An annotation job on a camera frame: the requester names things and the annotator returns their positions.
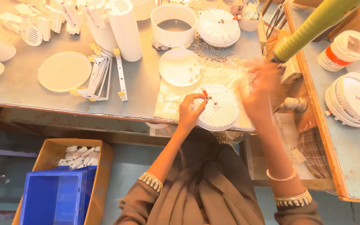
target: woman's arm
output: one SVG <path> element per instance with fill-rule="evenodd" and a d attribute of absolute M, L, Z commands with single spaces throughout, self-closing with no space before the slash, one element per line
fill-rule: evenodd
<path fill-rule="evenodd" d="M 280 84 L 281 70 L 277 70 L 275 63 L 268 63 L 254 70 L 257 76 L 253 84 L 254 90 L 250 96 L 243 99 L 243 104 L 261 139 L 268 171 L 272 177 L 270 185 L 278 209 L 274 217 L 279 224 L 322 224 L 316 210 L 317 204 L 312 201 L 298 175 L 294 176 L 292 162 L 272 122 L 269 94 Z"/>
<path fill-rule="evenodd" d="M 244 108 L 261 139 L 270 175 L 276 179 L 286 179 L 293 175 L 294 168 L 272 123 L 269 100 L 270 92 L 275 88 L 276 83 L 280 82 L 280 72 L 275 63 L 254 70 L 257 71 L 255 87 L 251 95 L 243 99 Z M 298 176 L 289 181 L 270 180 L 270 183 L 277 197 L 295 196 L 306 191 Z"/>
<path fill-rule="evenodd" d="M 207 100 L 203 101 L 196 110 L 191 110 L 190 104 L 194 99 L 204 99 L 203 94 L 191 94 L 184 98 L 179 107 L 179 125 L 173 137 L 159 154 L 158 158 L 140 179 L 130 188 L 127 195 L 119 202 L 123 210 L 114 225 L 144 225 L 150 212 L 162 191 L 162 183 L 172 166 L 173 160 L 191 130 L 195 127 L 198 117 L 205 109 Z"/>
<path fill-rule="evenodd" d="M 203 101 L 196 110 L 191 110 L 190 104 L 194 99 L 204 99 L 204 94 L 187 95 L 179 107 L 179 125 L 170 139 L 167 146 L 159 154 L 155 162 L 151 165 L 148 172 L 159 179 L 165 181 L 169 169 L 172 167 L 174 158 L 180 149 L 181 144 L 186 139 L 191 130 L 195 127 L 198 117 L 205 109 L 207 100 Z"/>

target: metal table top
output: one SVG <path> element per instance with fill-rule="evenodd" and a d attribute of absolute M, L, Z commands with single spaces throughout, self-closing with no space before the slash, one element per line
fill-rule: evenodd
<path fill-rule="evenodd" d="M 16 13 L 14 5 L 20 2 L 0 0 L 0 14 Z M 122 102 L 117 92 L 120 90 L 116 61 L 113 62 L 110 96 L 108 101 L 91 102 L 86 98 L 70 95 L 69 92 L 57 93 L 44 88 L 37 78 L 40 65 L 48 57 L 64 51 L 76 51 L 90 56 L 93 50 L 89 44 L 95 43 L 86 24 L 79 35 L 70 35 L 66 24 L 60 34 L 51 31 L 50 41 L 40 46 L 26 44 L 20 35 L 7 30 L 0 20 L 0 26 L 12 37 L 16 55 L 3 62 L 4 72 L 0 76 L 0 106 L 24 107 L 34 110 L 53 110 L 62 113 L 88 116 L 104 116 L 116 119 L 155 121 L 154 110 L 160 83 L 158 61 L 165 51 L 157 51 L 151 44 L 152 31 L 150 19 L 138 21 L 138 29 L 143 47 L 143 57 L 136 62 L 123 60 L 128 101 Z M 220 53 L 238 54 L 243 59 L 262 55 L 258 32 L 242 31 L 240 39 Z"/>

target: yellow-green hose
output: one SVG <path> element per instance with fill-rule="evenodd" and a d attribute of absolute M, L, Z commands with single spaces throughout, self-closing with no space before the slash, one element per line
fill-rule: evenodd
<path fill-rule="evenodd" d="M 325 0 L 293 35 L 274 51 L 274 61 L 287 62 L 319 34 L 360 7 L 360 0 Z"/>

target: brown clothing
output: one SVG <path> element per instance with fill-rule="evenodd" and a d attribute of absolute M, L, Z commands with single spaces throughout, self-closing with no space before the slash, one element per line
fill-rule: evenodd
<path fill-rule="evenodd" d="M 232 146 L 201 129 L 182 144 L 160 195 L 137 181 L 119 208 L 118 225 L 264 225 L 247 167 Z M 315 202 L 278 208 L 275 219 L 281 225 L 301 218 L 322 225 L 316 208 Z"/>

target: woman's left hand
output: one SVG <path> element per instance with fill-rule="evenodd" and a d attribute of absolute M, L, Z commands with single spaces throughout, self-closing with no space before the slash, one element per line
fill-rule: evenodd
<path fill-rule="evenodd" d="M 193 102 L 194 99 L 205 99 L 205 98 L 206 96 L 204 94 L 191 94 L 191 95 L 187 95 L 184 98 L 183 102 L 180 104 L 178 129 L 181 129 L 182 131 L 186 132 L 187 135 L 197 124 L 198 117 L 204 111 L 208 100 L 204 100 L 200 104 L 200 106 L 195 110 L 191 110 L 190 107 L 191 102 Z"/>

